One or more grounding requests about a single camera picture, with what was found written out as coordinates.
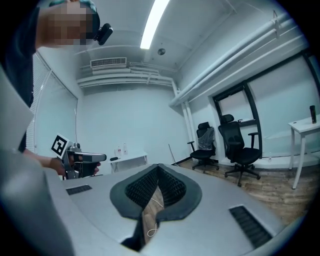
cable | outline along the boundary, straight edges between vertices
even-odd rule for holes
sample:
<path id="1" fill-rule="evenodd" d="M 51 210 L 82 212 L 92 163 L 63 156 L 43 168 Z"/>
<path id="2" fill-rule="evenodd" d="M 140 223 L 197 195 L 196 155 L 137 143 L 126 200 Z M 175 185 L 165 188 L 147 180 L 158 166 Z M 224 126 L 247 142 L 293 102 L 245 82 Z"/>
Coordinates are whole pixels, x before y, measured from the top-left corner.
<path id="1" fill-rule="evenodd" d="M 161 207 L 164 207 L 163 205 L 161 205 L 157 200 L 151 198 L 151 200 L 156 201 L 158 203 L 158 205 L 160 205 Z"/>
<path id="2" fill-rule="evenodd" d="M 151 198 L 151 200 L 157 202 L 158 205 L 160 205 L 161 207 L 164 207 L 164 206 L 161 205 L 157 200 L 155 200 L 155 199 L 153 199 L 153 198 Z M 150 232 L 150 231 L 153 231 L 153 230 L 154 230 L 154 233 L 153 233 L 152 235 L 149 235 L 149 232 Z M 152 237 L 156 234 L 157 230 L 158 230 L 158 229 L 157 229 L 157 223 L 156 223 L 156 224 L 155 224 L 155 228 L 150 229 L 150 230 L 146 233 L 146 235 L 147 235 L 148 237 L 152 238 Z"/>
<path id="3" fill-rule="evenodd" d="M 152 230 L 154 230 L 154 233 L 152 234 L 152 235 L 149 235 L 149 232 L 150 231 L 152 231 Z M 152 238 L 154 235 L 155 235 L 155 233 L 157 232 L 157 223 L 155 224 L 155 228 L 153 228 L 153 229 L 150 229 L 149 231 L 148 231 L 148 233 L 146 233 L 147 234 L 147 236 L 148 237 L 150 237 L 150 238 Z"/>

white desk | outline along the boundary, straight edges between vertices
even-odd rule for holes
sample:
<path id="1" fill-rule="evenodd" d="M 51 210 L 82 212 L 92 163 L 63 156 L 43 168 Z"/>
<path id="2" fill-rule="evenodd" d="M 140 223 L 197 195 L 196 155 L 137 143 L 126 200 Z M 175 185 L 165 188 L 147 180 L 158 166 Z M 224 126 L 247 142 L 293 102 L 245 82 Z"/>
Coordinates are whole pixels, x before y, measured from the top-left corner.
<path id="1" fill-rule="evenodd" d="M 110 161 L 109 164 L 111 165 L 112 173 L 115 173 L 118 170 L 118 163 L 123 162 L 123 161 L 128 161 L 132 159 L 137 159 L 137 158 L 144 158 L 144 162 L 147 165 L 148 164 L 148 159 L 147 159 L 147 153 L 144 151 L 141 152 L 132 152 L 129 154 L 122 155 L 121 158 Z"/>
<path id="2" fill-rule="evenodd" d="M 301 135 L 301 146 L 300 146 L 300 160 L 298 169 L 295 174 L 292 189 L 297 187 L 299 177 L 301 174 L 302 165 L 304 163 L 305 149 L 306 149 L 306 135 L 313 134 L 320 131 L 320 114 L 316 116 L 316 123 L 312 123 L 311 117 L 302 119 L 295 122 L 290 122 L 291 126 L 291 158 L 289 164 L 289 170 L 292 170 L 294 164 L 294 154 L 295 154 L 295 131 Z"/>

ceiling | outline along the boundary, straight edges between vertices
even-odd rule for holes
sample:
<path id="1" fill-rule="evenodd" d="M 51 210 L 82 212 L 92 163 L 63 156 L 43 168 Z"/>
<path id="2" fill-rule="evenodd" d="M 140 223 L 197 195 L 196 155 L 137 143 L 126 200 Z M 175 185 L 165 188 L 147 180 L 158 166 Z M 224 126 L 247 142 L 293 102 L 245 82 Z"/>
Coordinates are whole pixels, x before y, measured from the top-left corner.
<path id="1" fill-rule="evenodd" d="M 90 60 L 127 57 L 178 70 L 190 54 L 232 11 L 228 0 L 170 0 L 158 25 L 150 50 L 140 49 L 142 35 L 154 0 L 95 0 L 101 25 L 110 23 L 114 32 L 100 46 L 75 46 L 79 67 Z M 166 53 L 158 55 L 164 48 Z"/>

black office chair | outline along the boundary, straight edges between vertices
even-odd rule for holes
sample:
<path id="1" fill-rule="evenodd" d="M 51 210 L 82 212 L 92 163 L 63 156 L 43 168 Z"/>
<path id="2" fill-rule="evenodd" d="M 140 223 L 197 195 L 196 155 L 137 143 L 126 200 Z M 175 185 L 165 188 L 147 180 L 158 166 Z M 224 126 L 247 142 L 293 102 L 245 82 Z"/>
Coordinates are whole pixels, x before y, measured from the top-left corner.
<path id="1" fill-rule="evenodd" d="M 198 125 L 198 130 L 196 130 L 196 135 L 198 138 L 201 138 L 205 135 L 205 133 L 208 131 L 208 129 L 211 128 L 208 122 L 200 123 Z M 212 150 L 203 150 L 198 149 L 195 151 L 194 148 L 194 141 L 190 141 L 187 144 L 191 144 L 193 152 L 190 154 L 190 156 L 194 159 L 200 160 L 198 164 L 192 167 L 192 170 L 194 170 L 198 166 L 204 166 L 203 173 L 205 173 L 206 166 L 214 166 L 217 170 L 219 170 L 218 164 L 215 163 L 214 160 L 210 159 L 210 157 L 216 155 L 216 147 L 214 146 L 214 138 L 212 138 Z"/>
<path id="2" fill-rule="evenodd" d="M 245 147 L 244 139 L 240 132 L 240 126 L 237 121 L 234 121 L 234 117 L 231 114 L 223 115 L 221 118 L 221 125 L 218 127 L 221 133 L 224 143 L 226 145 L 225 154 L 231 163 L 238 163 L 234 166 L 234 170 L 226 171 L 224 177 L 228 177 L 228 174 L 237 173 L 239 174 L 238 186 L 241 187 L 242 174 L 249 173 L 256 176 L 257 180 L 260 180 L 258 173 L 252 171 L 255 169 L 253 163 L 258 160 L 261 156 L 261 151 L 254 148 L 255 135 L 259 132 L 252 132 L 248 135 L 251 136 L 251 148 Z"/>

ceiling vent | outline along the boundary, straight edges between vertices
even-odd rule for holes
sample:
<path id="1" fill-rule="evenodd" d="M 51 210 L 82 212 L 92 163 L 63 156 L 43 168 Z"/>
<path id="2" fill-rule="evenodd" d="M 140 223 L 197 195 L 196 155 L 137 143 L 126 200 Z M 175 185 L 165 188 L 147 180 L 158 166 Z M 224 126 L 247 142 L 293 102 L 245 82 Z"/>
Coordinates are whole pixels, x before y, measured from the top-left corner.
<path id="1" fill-rule="evenodd" d="M 93 71 L 106 69 L 121 69 L 127 67 L 127 58 L 101 58 L 90 61 Z"/>

